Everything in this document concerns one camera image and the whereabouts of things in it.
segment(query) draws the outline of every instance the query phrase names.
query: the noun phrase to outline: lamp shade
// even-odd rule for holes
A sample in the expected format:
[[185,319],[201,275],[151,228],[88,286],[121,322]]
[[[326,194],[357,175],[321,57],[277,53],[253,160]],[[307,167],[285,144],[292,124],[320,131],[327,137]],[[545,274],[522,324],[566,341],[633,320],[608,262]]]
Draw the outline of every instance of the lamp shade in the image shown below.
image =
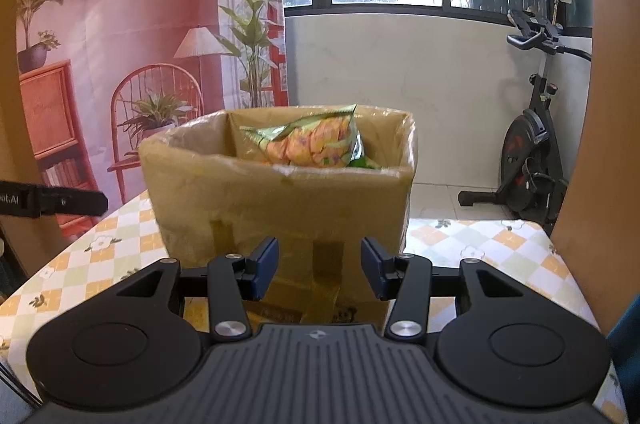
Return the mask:
[[175,58],[191,58],[193,56],[205,56],[206,54],[226,54],[226,50],[206,27],[194,27],[189,29],[187,35],[180,43]]

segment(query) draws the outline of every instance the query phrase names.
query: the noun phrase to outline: snack bag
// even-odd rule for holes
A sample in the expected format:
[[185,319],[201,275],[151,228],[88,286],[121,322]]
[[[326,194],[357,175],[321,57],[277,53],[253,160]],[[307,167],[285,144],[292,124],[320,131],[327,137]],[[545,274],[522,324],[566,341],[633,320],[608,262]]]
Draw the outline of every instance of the snack bag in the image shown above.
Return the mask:
[[271,164],[319,168],[377,166],[364,155],[353,118],[356,105],[301,117],[271,128],[241,126]]

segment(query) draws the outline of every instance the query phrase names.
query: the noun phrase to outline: tiled floor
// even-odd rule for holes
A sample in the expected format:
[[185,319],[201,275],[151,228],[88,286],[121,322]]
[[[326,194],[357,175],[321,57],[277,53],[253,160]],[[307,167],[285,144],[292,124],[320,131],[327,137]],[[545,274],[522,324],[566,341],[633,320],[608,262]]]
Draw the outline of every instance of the tiled floor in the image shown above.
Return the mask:
[[411,218],[450,218],[454,220],[503,220],[513,215],[502,206],[476,204],[462,208],[458,204],[458,192],[492,191],[485,188],[463,188],[442,184],[417,184],[411,190]]

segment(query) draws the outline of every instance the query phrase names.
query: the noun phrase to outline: potted plant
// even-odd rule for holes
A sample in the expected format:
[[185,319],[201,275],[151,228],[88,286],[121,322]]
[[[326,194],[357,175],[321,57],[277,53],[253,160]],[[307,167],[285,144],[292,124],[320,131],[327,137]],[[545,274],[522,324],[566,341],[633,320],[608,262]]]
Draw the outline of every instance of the potted plant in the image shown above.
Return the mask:
[[138,137],[142,140],[154,133],[177,126],[178,119],[193,110],[190,104],[173,94],[150,92],[147,99],[132,102],[134,117],[118,126],[124,127],[124,131],[132,139]]
[[64,3],[64,0],[18,0],[17,17],[24,28],[25,46],[24,50],[18,52],[18,67],[22,73],[40,68],[47,60],[47,52],[60,46],[55,34],[50,30],[38,32],[39,42],[31,45],[30,29],[33,16],[49,1],[59,5]]

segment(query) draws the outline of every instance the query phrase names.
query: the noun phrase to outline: bike handlebar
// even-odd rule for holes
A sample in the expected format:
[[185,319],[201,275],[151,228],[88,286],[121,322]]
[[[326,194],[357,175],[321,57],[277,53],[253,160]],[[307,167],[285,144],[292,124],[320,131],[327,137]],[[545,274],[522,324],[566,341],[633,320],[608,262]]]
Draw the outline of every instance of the bike handlebar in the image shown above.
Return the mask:
[[586,59],[587,61],[591,61],[591,54],[585,52],[584,50],[574,49],[571,47],[562,47],[566,54],[573,54],[574,56],[578,56],[579,58]]
[[532,48],[539,48],[545,39],[546,36],[544,31],[538,32],[531,38],[509,34],[507,36],[507,43],[509,45],[513,45],[516,48],[519,48],[520,50],[529,50]]

